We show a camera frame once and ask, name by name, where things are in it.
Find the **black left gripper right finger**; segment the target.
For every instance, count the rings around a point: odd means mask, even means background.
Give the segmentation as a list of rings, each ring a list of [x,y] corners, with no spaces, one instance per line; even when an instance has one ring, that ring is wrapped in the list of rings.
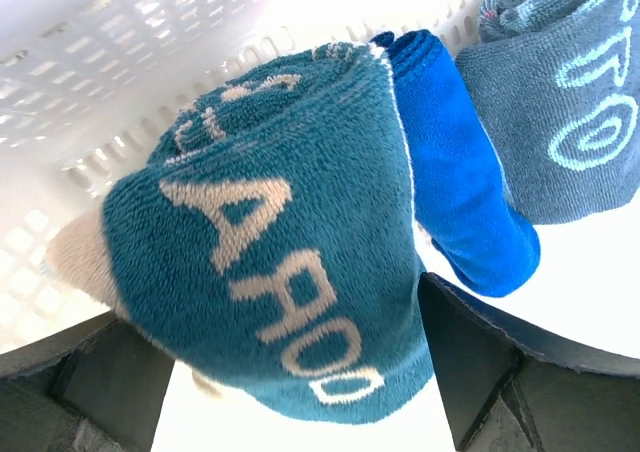
[[[434,273],[418,299],[458,451],[638,452],[639,362],[566,339]]]

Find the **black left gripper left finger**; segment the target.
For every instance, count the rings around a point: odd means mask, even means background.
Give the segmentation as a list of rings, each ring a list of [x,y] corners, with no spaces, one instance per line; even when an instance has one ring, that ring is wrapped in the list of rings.
[[[148,451],[174,361],[112,313],[1,356],[4,451]]]

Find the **teal beige cartoon towel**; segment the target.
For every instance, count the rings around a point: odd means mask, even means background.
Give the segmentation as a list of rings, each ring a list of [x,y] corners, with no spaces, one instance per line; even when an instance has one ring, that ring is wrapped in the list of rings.
[[[196,98],[45,261],[203,381],[367,424],[433,373],[413,198],[384,50],[328,43]]]

